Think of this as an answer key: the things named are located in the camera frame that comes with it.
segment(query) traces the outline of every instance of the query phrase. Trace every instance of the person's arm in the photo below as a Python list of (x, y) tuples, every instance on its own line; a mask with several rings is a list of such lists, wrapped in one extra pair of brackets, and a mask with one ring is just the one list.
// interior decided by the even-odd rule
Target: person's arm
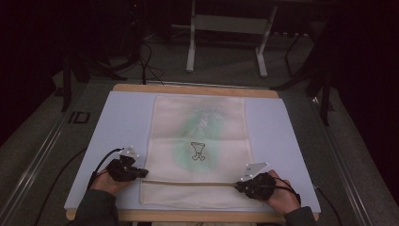
[(71, 226), (119, 225), (116, 195), (132, 182), (116, 182), (106, 170), (101, 171), (80, 202)]
[[(276, 186), (289, 187), (289, 181), (281, 181), (274, 170), (268, 172), (272, 177), (278, 178)], [(314, 219), (313, 212), (309, 206), (301, 207), (296, 196), (284, 189), (275, 189), (273, 195), (265, 201), (277, 213), (284, 215), (286, 224), (289, 226), (315, 226), (317, 225)]]

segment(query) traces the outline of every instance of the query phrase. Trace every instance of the black sleeve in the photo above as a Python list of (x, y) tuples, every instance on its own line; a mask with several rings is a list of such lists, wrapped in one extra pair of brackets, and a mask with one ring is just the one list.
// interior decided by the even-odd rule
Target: black sleeve
[(116, 197), (101, 190), (88, 190), (76, 211), (71, 226), (119, 225)]
[(316, 226), (313, 212), (309, 206), (301, 207), (284, 215), (287, 226)]

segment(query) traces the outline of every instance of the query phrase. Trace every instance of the cloth bag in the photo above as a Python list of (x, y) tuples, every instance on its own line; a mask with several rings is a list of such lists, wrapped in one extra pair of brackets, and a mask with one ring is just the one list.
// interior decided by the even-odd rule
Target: cloth bag
[(252, 163), (244, 99), (157, 96), (140, 199), (176, 208), (259, 207), (239, 193)]

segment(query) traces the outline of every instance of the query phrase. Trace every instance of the person's hand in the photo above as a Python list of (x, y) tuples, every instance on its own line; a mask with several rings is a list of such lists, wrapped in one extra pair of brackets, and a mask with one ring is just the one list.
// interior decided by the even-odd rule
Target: person's hand
[[(274, 178), (279, 178), (274, 170), (270, 170), (268, 173)], [(288, 185), (286, 185), (284, 182), (276, 179), (276, 186), (288, 187)], [(265, 203), (270, 205), (276, 212), (282, 215), (288, 214), (300, 208), (300, 204), (292, 192), (278, 188), (274, 190), (273, 195), (267, 201), (265, 201)]]
[(103, 190), (111, 195), (117, 196), (117, 194), (125, 187), (129, 186), (133, 181), (129, 182), (117, 182), (112, 179), (111, 175), (103, 169), (97, 174), (96, 179), (93, 181), (90, 189)]

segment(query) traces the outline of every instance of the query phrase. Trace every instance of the person's left hand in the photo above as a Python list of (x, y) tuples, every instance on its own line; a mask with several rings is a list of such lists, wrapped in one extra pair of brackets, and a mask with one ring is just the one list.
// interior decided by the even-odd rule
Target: person's left hand
[(112, 179), (111, 175), (103, 169), (97, 174), (96, 179), (93, 181), (90, 189), (103, 190), (111, 195), (117, 196), (117, 194), (125, 187), (129, 186), (133, 181), (129, 182), (117, 182)]

